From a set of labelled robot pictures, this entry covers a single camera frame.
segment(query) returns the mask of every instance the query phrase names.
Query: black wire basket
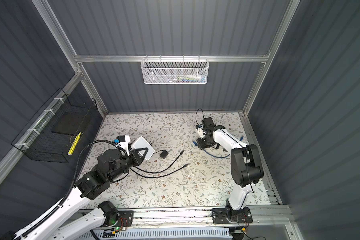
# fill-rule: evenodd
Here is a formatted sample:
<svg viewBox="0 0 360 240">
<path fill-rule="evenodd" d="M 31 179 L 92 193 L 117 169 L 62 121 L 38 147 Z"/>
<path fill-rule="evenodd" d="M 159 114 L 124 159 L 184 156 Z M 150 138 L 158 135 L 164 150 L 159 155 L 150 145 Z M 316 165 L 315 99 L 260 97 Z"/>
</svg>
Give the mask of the black wire basket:
<svg viewBox="0 0 360 240">
<path fill-rule="evenodd" d="M 18 142 L 18 135 L 11 145 L 31 160 L 68 163 L 72 145 L 77 146 L 97 111 L 96 100 L 64 94 L 44 111 L 38 124 L 26 130 L 28 137 L 24 142 Z"/>
</svg>

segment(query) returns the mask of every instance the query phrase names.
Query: black power adapter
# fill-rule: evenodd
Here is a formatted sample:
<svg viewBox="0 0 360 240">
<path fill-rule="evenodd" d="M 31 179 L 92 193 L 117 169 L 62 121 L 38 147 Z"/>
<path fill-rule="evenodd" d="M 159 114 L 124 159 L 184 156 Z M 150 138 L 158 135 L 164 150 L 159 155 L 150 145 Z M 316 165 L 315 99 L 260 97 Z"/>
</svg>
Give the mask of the black power adapter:
<svg viewBox="0 0 360 240">
<path fill-rule="evenodd" d="M 161 153 L 160 153 L 160 157 L 162 159 L 166 158 L 168 156 L 168 152 L 166 150 L 163 150 Z"/>
</svg>

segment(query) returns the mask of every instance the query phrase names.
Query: red wire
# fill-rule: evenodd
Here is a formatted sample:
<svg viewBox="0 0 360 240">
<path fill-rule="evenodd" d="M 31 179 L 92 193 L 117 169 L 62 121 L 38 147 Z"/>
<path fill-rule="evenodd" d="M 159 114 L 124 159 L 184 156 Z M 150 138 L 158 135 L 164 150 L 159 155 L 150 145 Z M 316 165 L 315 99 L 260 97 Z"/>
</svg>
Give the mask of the red wire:
<svg viewBox="0 0 360 240">
<path fill-rule="evenodd" d="M 127 226 L 128 226 L 128 221 L 127 221 L 126 218 L 121 217 L 120 219 L 121 219 L 121 223 L 123 223 L 123 219 L 125 219 L 125 222 L 127 223 Z"/>
<path fill-rule="evenodd" d="M 247 223 L 243 217 L 241 217 L 241 218 L 244 220 L 245 224 L 247 225 L 247 226 L 246 226 L 246 228 L 247 228 L 247 227 L 249 226 L 249 223 Z"/>
</svg>

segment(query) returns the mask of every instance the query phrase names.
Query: metal mounting plate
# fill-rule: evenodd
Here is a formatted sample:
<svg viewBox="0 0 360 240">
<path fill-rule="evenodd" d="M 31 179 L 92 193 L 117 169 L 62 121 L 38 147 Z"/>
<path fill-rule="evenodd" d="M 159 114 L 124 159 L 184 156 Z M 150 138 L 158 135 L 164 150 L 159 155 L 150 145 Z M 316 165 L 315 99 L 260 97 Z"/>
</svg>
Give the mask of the metal mounting plate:
<svg viewBox="0 0 360 240">
<path fill-rule="evenodd" d="M 248 207 L 245 207 L 243 210 L 244 210 L 244 212 L 242 214 L 237 215 L 237 220 L 232 219 L 231 221 L 229 221 L 226 218 L 225 209 L 222 209 L 222 208 L 211 209 L 213 223 L 214 224 L 253 223 L 251 210 Z"/>
</svg>

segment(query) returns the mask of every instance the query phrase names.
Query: white cable tie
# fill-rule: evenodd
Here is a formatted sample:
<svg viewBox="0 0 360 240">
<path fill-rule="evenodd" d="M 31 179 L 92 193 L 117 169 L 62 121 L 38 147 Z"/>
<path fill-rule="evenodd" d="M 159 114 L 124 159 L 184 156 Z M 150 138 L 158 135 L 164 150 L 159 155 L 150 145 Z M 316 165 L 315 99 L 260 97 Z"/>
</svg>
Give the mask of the white cable tie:
<svg viewBox="0 0 360 240">
<path fill-rule="evenodd" d="M 62 98 L 54 98 L 54 99 L 61 100 L 61 102 L 64 103 L 64 101 L 62 100 Z"/>
<path fill-rule="evenodd" d="M 45 109 L 44 111 L 50 111 L 53 115 L 55 115 L 55 113 L 52 111 L 52 109 Z"/>
<path fill-rule="evenodd" d="M 36 128 L 33 128 L 33 129 L 28 129 L 27 131 L 34 131 L 35 133 L 37 133 L 38 135 L 40 135 L 39 131 L 37 131 Z"/>
<path fill-rule="evenodd" d="M 20 145 L 20 146 L 26 146 L 28 147 L 28 145 L 26 143 L 15 143 L 14 145 Z"/>
</svg>

